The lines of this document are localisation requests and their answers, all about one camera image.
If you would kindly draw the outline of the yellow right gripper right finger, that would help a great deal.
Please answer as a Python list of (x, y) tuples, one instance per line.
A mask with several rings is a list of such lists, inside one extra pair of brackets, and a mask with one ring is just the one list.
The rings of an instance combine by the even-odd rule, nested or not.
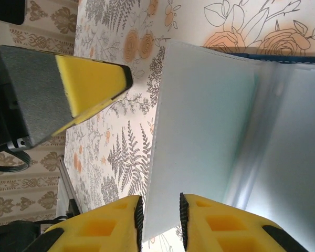
[(180, 194), (185, 251), (306, 251), (275, 222), (194, 194)]

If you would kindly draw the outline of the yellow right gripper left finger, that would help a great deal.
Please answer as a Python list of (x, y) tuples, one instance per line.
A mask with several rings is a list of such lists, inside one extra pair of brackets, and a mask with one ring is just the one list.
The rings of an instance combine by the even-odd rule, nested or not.
[(143, 199), (131, 195), (48, 228), (25, 251), (141, 251)]

